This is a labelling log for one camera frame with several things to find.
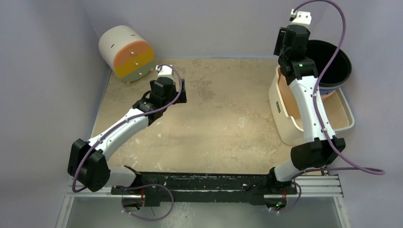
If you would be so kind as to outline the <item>orange bucket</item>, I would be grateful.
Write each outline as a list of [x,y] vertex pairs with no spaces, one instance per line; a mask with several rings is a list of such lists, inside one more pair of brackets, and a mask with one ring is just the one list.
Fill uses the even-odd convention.
[[278,87],[288,116],[301,119],[296,99],[282,74],[279,75]]

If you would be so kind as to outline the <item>grey lavender bucket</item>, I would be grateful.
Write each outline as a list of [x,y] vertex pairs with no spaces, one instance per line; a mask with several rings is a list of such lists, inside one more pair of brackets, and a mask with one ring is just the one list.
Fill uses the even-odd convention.
[[336,91],[340,88],[344,83],[319,83],[319,92],[322,96],[331,94],[332,92]]

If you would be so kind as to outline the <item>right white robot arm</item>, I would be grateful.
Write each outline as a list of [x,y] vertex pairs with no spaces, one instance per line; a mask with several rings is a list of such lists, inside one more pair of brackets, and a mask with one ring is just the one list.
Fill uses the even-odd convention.
[[328,122],[317,83],[319,75],[314,60],[306,57],[310,31],[302,25],[280,28],[274,54],[278,56],[276,74],[284,76],[296,99],[303,124],[305,143],[290,151],[290,159],[270,170],[267,188],[279,193],[286,183],[310,168],[331,164],[345,148]]

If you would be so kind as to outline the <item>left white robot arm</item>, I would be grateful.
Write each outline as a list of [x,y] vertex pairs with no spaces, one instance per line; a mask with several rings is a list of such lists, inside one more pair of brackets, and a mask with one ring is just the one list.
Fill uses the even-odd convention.
[[186,103],[185,80],[176,84],[168,77],[150,81],[151,89],[107,130],[88,140],[73,142],[67,167],[73,177],[72,191],[85,189],[96,192],[104,186],[123,186],[129,194],[142,187],[137,172],[129,167],[108,165],[111,156],[132,136],[161,118],[169,106]]

